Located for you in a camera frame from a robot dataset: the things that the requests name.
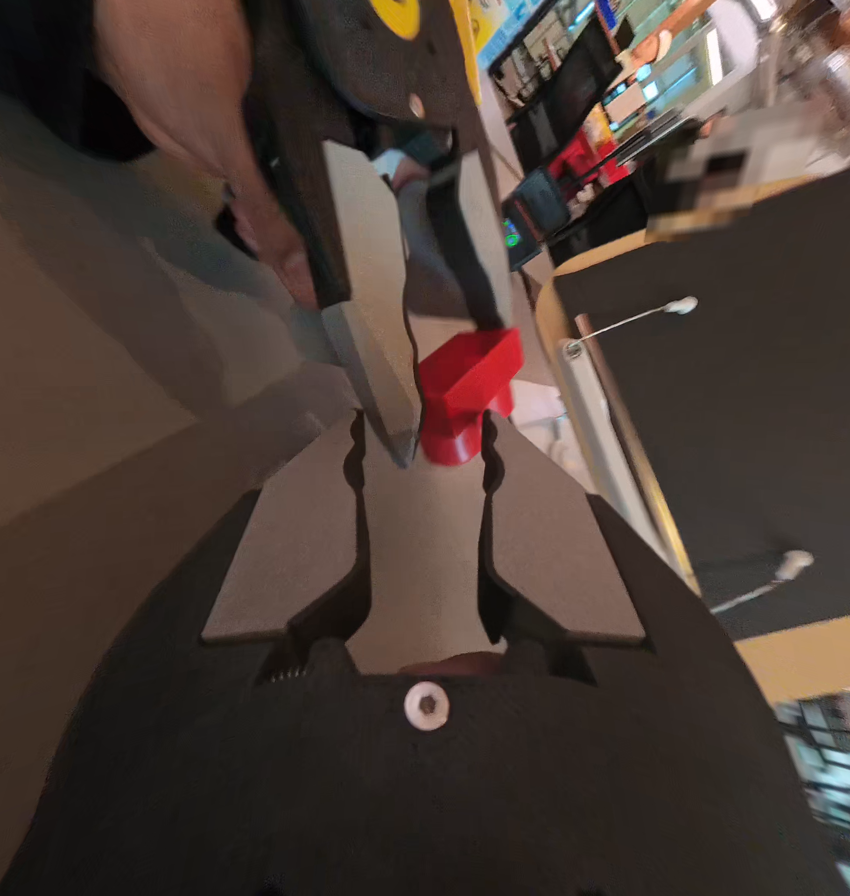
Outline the person's left hand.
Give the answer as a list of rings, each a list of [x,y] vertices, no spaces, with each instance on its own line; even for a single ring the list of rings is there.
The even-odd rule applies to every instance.
[[[97,65],[160,150],[227,185],[240,229],[300,305],[317,307],[301,237],[267,185],[246,128],[253,68],[240,2],[99,1]]]

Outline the white stand ledge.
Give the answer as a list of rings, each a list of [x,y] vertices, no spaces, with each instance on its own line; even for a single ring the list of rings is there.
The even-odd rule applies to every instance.
[[[592,340],[563,339],[555,360],[595,491],[699,596],[677,524],[600,347]]]

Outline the red plastic block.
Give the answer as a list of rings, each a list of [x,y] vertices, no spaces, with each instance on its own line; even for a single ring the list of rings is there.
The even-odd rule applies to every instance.
[[[511,415],[523,360],[520,330],[510,328],[461,332],[419,363],[419,445],[432,464],[461,466],[481,452],[484,415]]]

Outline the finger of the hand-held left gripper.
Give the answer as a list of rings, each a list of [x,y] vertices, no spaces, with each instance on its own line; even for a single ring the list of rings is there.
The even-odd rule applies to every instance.
[[[477,330],[513,326],[511,275],[501,219],[478,151],[439,170],[427,191],[438,252]]]
[[[399,468],[414,460],[422,404],[404,308],[406,250],[393,191],[361,151],[332,140],[323,158],[350,296],[323,327],[375,435]]]

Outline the black battery charger case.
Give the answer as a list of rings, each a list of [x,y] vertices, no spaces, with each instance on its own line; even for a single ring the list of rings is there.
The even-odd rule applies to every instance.
[[[552,174],[537,168],[527,175],[501,205],[510,271],[519,272],[537,257],[570,218],[568,203]]]

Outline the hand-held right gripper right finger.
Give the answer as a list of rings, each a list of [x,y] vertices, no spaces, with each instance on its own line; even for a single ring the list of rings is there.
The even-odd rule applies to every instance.
[[[645,639],[591,494],[521,434],[486,412],[478,615],[492,644],[619,644]]]

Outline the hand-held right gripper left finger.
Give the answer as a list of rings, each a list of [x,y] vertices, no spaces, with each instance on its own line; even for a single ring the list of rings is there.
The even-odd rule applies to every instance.
[[[360,411],[263,485],[202,636],[208,643],[348,641],[371,608]]]

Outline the white stand base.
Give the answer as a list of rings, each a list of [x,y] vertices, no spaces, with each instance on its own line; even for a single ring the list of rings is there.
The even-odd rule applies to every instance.
[[[543,454],[588,492],[595,485],[559,389],[530,381],[512,381],[513,425]]]

